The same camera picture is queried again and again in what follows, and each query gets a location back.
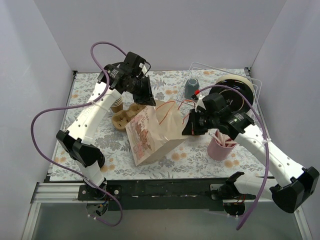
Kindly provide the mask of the printed kraft paper bag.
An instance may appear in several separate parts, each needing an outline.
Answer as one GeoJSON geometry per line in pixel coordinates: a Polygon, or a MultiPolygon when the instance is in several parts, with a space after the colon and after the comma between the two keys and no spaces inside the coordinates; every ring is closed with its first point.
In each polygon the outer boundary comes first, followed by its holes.
{"type": "Polygon", "coordinates": [[[125,129],[136,166],[160,160],[188,138],[182,131],[194,106],[192,100],[157,100],[130,120],[125,129]]]}

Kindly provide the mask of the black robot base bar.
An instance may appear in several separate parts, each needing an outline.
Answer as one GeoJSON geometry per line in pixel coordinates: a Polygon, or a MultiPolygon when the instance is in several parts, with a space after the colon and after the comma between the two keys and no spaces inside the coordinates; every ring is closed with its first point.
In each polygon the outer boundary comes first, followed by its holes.
{"type": "Polygon", "coordinates": [[[109,180],[106,191],[124,210],[209,209],[222,211],[214,191],[226,178],[109,180]]]}

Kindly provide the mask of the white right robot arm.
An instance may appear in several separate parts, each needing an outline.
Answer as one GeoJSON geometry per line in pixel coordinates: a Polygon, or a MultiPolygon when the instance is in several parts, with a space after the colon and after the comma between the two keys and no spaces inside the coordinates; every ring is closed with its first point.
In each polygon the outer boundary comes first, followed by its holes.
{"type": "Polygon", "coordinates": [[[200,136],[217,129],[248,150],[272,177],[248,177],[236,172],[223,185],[212,190],[217,199],[237,199],[249,194],[273,202],[284,212],[293,213],[315,191],[320,173],[314,167],[304,167],[281,151],[243,111],[231,111],[218,93],[197,101],[189,110],[182,135],[200,136]]]}

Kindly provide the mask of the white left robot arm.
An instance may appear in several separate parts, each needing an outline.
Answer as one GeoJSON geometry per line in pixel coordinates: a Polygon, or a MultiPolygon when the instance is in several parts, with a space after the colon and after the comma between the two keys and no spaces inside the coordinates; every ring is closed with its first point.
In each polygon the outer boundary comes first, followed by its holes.
{"type": "Polygon", "coordinates": [[[106,196],[105,177],[101,167],[105,157],[93,145],[94,135],[111,107],[122,98],[122,93],[132,94],[136,104],[155,106],[148,72],[151,65],[143,57],[128,52],[124,61],[108,64],[97,77],[94,90],[85,107],[67,130],[59,130],[56,138],[63,149],[78,164],[86,192],[95,200],[106,196]]]}

